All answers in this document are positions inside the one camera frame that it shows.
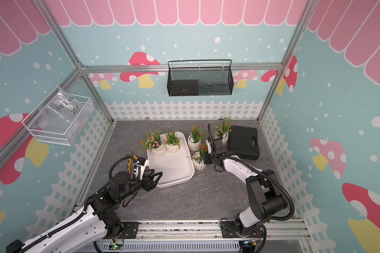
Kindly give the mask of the pink flower white pot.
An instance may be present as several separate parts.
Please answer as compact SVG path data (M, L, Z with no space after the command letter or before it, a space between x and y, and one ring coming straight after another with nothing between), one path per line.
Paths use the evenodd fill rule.
M161 157L166 154L165 142L162 140L159 131L146 133L146 139L140 142L141 147L154 156Z

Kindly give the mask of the red flower pot front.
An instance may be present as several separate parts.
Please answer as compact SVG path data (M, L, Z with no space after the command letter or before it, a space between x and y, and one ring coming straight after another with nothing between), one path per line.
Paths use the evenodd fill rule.
M176 132L167 132L165 146L169 153L178 153L180 150L180 139Z

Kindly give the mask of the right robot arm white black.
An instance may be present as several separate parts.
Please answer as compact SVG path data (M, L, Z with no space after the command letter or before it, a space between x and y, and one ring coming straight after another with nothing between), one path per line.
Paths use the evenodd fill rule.
M205 154L207 163L216 171L229 172L246 185L248 207L236 215L233 221L220 221L224 238L252 237L266 235L266 222L287 221L294 216L294 202L287 190L280 184L278 176L271 170L258 169L247 160L260 157L258 131L256 128L234 126L227 145L222 138L208 130Z

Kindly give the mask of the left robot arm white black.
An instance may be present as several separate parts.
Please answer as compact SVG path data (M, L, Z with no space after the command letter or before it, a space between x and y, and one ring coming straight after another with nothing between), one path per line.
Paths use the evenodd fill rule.
M83 206L48 231L25 242L15 240L8 253L74 253L104 238L123 238L127 227L116 210L126 207L140 190L153 190L162 172L150 169L143 157L126 156L108 171L108 182L88 196Z

